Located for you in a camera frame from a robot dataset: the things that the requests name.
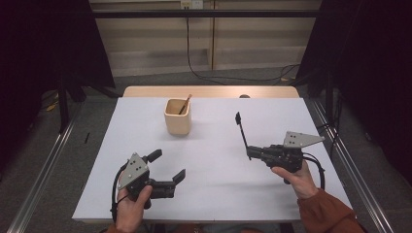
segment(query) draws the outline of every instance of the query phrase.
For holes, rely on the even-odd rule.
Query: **cup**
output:
[[[169,99],[164,109],[164,119],[167,125],[167,131],[170,134],[186,135],[191,129],[191,113],[190,102],[185,106],[179,114],[186,100],[184,99]]]

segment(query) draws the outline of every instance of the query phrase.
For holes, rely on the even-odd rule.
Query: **hand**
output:
[[[298,199],[307,199],[319,191],[313,182],[309,166],[305,160],[302,162],[302,168],[295,173],[290,173],[281,167],[272,167],[272,172],[291,183]]]
[[[124,198],[118,204],[118,219],[116,221],[116,228],[121,232],[135,232],[142,222],[143,209],[146,201],[152,194],[153,188],[146,185],[139,193],[136,202],[129,198]],[[128,195],[127,189],[119,190],[118,201]]]

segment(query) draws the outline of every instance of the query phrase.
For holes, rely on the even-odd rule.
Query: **wall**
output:
[[[320,0],[204,1],[204,9],[317,10]],[[178,10],[180,1],[90,0],[93,10]],[[185,18],[97,19],[114,76],[188,71]],[[190,18],[194,70],[300,63],[313,18]]]

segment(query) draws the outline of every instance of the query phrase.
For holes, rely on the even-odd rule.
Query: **human hand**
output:
[[[139,193],[139,197],[136,202],[133,202],[129,198],[124,198],[128,195],[127,189],[123,188],[118,193],[118,218],[116,221],[116,228],[121,232],[135,232],[142,222],[143,209],[145,203],[149,200],[152,194],[153,188],[150,185],[146,185]]]
[[[309,166],[305,160],[302,161],[302,168],[295,173],[290,173],[281,167],[272,167],[271,170],[291,183],[298,199],[307,199],[319,191],[313,182]]]

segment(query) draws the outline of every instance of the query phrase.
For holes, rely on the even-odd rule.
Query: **white table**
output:
[[[168,98],[121,98],[98,153],[84,193],[73,214],[83,222],[111,222],[111,193],[116,172],[138,152],[162,149],[149,164],[151,178],[171,181],[182,169],[186,178],[172,199],[152,200],[144,218],[158,222],[287,222],[299,220],[290,185],[265,164],[246,155],[235,115],[240,112],[250,146],[282,144],[286,131],[318,135],[300,98],[192,97],[192,129],[185,137],[168,134]],[[326,169],[326,191],[351,207],[322,143],[303,149]],[[316,165],[309,162],[319,185]]]

